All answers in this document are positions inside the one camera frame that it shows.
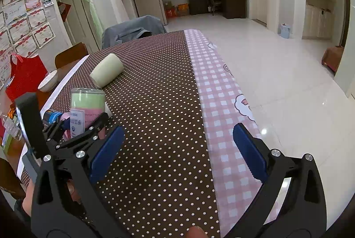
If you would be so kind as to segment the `person's thumb tip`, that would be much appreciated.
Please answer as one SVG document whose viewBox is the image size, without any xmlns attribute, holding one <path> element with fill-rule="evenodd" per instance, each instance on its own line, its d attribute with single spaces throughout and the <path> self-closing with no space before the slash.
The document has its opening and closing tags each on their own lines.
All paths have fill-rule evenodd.
<svg viewBox="0 0 355 238">
<path fill-rule="evenodd" d="M 193 226 L 189 228 L 185 238 L 208 238 L 208 236 L 203 229 L 198 226 Z"/>
</svg>

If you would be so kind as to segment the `person's left hand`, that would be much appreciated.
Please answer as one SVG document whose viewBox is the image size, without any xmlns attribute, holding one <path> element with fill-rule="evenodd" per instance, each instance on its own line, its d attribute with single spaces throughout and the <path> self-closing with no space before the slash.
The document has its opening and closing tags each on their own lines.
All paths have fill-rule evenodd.
<svg viewBox="0 0 355 238">
<path fill-rule="evenodd" d="M 28 216 L 31 216 L 31 209 L 32 209 L 32 199 L 33 199 L 33 195 L 34 195 L 34 188 L 35 188 L 35 184 L 33 183 L 33 181 L 30 179 L 29 184 L 26 188 L 26 196 L 22 202 L 22 208 L 25 211 L 25 213 Z"/>
</svg>

